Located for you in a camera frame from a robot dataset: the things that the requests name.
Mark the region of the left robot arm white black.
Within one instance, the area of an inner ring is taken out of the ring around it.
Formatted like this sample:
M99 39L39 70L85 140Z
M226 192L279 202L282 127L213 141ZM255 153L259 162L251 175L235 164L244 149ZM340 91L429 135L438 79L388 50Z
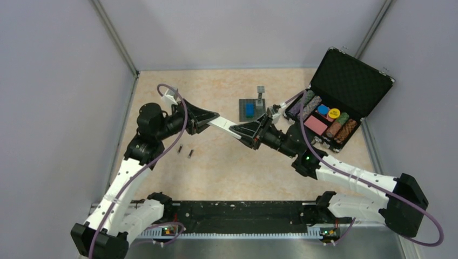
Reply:
M172 105L167 114L157 103L139 110L137 131L127 146L119 171L98 207L83 224L76 223L71 237L78 252L87 258L124 258L132 242L152 223L169 222L171 198L153 193L145 204L129 215L126 211L143 180L167 151L163 140L183 131L198 134L219 113L190 103Z

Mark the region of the white remote control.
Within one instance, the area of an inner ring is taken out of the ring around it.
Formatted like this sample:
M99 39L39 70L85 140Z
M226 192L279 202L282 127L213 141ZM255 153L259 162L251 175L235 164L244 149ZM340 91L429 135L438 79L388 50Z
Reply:
M236 132L233 132L230 127L231 126L234 126L236 125L236 123L224 118L224 117L217 117L211 121L209 121L207 123L208 125L212 126L212 127L215 127L221 131L223 131L224 133L227 133L229 134L230 136L240 140L241 139L241 135L239 135L238 133Z

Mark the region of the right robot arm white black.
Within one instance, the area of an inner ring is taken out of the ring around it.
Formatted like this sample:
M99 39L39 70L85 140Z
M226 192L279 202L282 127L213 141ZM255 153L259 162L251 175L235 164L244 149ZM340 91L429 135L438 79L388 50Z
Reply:
M429 202L415 177L377 174L344 163L325 151L314 148L305 126L295 122L286 133L276 129L271 119L230 126L240 135L240 142L252 149L264 144L290 158L292 167L300 175L344 186L364 196L362 205L344 195L326 194L316 214L323 222L336 217L364 217L384 223L390 230L404 237L416 237Z

